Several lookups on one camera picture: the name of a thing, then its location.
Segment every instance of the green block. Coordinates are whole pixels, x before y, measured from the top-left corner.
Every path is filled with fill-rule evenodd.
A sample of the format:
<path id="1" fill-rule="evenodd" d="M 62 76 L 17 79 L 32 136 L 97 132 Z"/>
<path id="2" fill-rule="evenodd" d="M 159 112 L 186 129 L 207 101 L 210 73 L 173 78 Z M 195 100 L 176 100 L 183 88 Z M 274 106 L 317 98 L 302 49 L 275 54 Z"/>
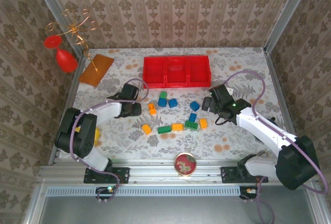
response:
<path id="1" fill-rule="evenodd" d="M 159 133 L 159 135 L 160 135 L 161 133 L 171 132 L 171 126 L 158 127 L 158 128 L 157 128 L 157 132 Z"/>
<path id="2" fill-rule="evenodd" d="M 192 129 L 192 130 L 197 130 L 198 129 L 198 124 L 190 121 L 185 121 L 185 127 Z"/>
<path id="3" fill-rule="evenodd" d="M 166 98 L 167 98 L 167 93 L 166 93 L 165 91 L 162 91 L 162 92 L 160 93 L 159 98 L 166 99 Z"/>

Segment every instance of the blue block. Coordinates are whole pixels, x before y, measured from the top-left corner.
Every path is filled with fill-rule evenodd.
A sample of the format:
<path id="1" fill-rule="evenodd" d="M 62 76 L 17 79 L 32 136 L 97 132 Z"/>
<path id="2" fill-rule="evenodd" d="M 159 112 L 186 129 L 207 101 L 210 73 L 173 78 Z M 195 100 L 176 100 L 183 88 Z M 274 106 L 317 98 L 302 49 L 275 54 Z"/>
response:
<path id="1" fill-rule="evenodd" d="M 193 114 L 193 113 L 191 113 L 191 114 L 190 114 L 190 117 L 189 117 L 189 119 L 188 119 L 188 120 L 189 120 L 190 122 L 195 122 L 195 119 L 196 119 L 196 118 L 197 118 L 197 115 L 196 115 L 196 114 Z"/>
<path id="2" fill-rule="evenodd" d="M 193 109 L 193 111 L 196 111 L 199 109 L 200 105 L 196 102 L 196 101 L 193 101 L 191 104 L 190 104 L 190 107 Z"/>
<path id="3" fill-rule="evenodd" d="M 177 100 L 176 100 L 175 98 L 169 100 L 169 107 L 170 107 L 170 108 L 173 108 L 173 107 L 175 107 L 175 106 L 177 106 L 177 105 L 178 105 L 178 103 L 177 103 Z"/>
<path id="4" fill-rule="evenodd" d="M 164 99 L 164 98 L 159 98 L 159 101 L 158 101 L 158 106 L 160 107 L 166 107 L 167 106 L 167 100 Z"/>

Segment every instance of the gold wire stand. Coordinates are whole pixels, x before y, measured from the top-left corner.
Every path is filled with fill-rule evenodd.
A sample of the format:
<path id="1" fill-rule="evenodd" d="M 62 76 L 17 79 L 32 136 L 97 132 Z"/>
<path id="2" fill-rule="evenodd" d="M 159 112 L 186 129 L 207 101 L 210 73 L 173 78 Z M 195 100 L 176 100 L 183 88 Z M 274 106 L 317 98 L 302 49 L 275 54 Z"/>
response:
<path id="1" fill-rule="evenodd" d="M 77 15 L 76 15 L 76 11 L 74 9 L 66 9 L 62 12 L 62 15 L 65 17 L 68 17 L 69 14 L 72 14 L 73 19 L 77 19 Z M 91 54 L 88 52 L 88 44 L 86 42 L 86 40 L 79 34 L 79 32 L 87 32 L 87 31 L 93 31 L 98 27 L 98 24 L 96 21 L 88 21 L 90 18 L 90 10 L 89 9 L 83 9 L 82 11 L 82 15 L 85 17 L 85 19 L 81 22 L 81 23 L 71 23 L 69 24 L 69 26 L 66 28 L 67 31 L 61 34 L 57 34 L 59 36 L 64 35 L 64 34 L 72 34 L 71 38 L 75 41 L 75 44 L 77 45 L 81 45 L 84 50 L 83 50 L 83 54 L 87 57 L 88 60 L 91 61 L 91 63 L 94 66 L 95 71 L 97 72 L 98 69 L 95 65 L 95 63 L 93 62 L 93 60 L 91 59 Z M 87 24 L 89 27 L 82 29 L 83 24 Z M 59 26 L 61 27 L 61 25 L 57 22 L 51 22 L 46 26 L 46 31 L 47 32 L 51 32 L 53 30 L 55 30 L 55 27 Z"/>

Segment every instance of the table surface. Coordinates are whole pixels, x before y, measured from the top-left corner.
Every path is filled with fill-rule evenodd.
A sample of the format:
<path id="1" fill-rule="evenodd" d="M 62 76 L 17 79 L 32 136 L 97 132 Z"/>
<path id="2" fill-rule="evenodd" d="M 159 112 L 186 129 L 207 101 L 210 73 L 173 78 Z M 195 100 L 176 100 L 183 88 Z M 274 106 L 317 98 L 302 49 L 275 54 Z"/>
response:
<path id="1" fill-rule="evenodd" d="M 122 90 L 125 82 L 132 78 L 142 78 L 143 58 L 161 55 L 205 55 L 209 56 L 212 72 L 212 87 L 224 82 L 228 76 L 240 70 L 254 70 L 264 78 L 266 92 L 257 111 L 264 117 L 275 117 L 279 127 L 284 128 L 275 89 L 269 74 L 262 48 L 148 48 L 148 49 L 93 49 L 92 57 L 102 54 L 115 59 L 97 88 L 80 83 L 74 107 L 85 110 L 104 101 Z M 138 82 L 133 83 L 141 88 Z M 261 81 L 251 74 L 239 74 L 228 83 L 233 88 L 234 99 L 244 98 L 253 103 L 262 90 Z M 176 98 L 178 106 L 170 109 L 157 105 L 161 91 L 168 93 L 168 99 Z M 146 90 L 140 90 L 142 98 Z M 267 148 L 262 142 L 243 128 L 232 123 L 216 126 L 217 115 L 202 111 L 196 112 L 197 121 L 206 118 L 208 128 L 170 132 L 159 135 L 157 127 L 184 123 L 192 110 L 190 103 L 202 104 L 209 96 L 208 88 L 166 88 L 150 89 L 148 98 L 142 103 L 142 114 L 137 117 L 111 119 L 100 126 L 101 138 L 97 144 L 100 152 L 112 159 L 174 159 L 181 152 L 192 153 L 197 159 L 241 159 L 248 154 Z M 147 104 L 153 102 L 157 115 L 150 115 Z M 150 135 L 145 135 L 141 126 L 149 124 Z M 60 158 L 68 157 L 61 153 Z"/>

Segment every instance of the wooden board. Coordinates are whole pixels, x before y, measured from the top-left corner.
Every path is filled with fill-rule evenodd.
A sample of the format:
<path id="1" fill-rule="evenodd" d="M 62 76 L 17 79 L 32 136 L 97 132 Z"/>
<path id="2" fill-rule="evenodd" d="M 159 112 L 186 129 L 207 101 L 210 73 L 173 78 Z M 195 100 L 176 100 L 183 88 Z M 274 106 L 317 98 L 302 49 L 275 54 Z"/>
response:
<path id="1" fill-rule="evenodd" d="M 101 82 L 103 76 L 108 71 L 109 67 L 113 64 L 114 59 L 97 54 L 95 55 L 93 62 L 97 67 L 98 71 L 96 71 L 93 64 L 90 63 L 79 77 L 79 81 L 81 83 L 86 83 L 88 85 L 97 87 Z"/>

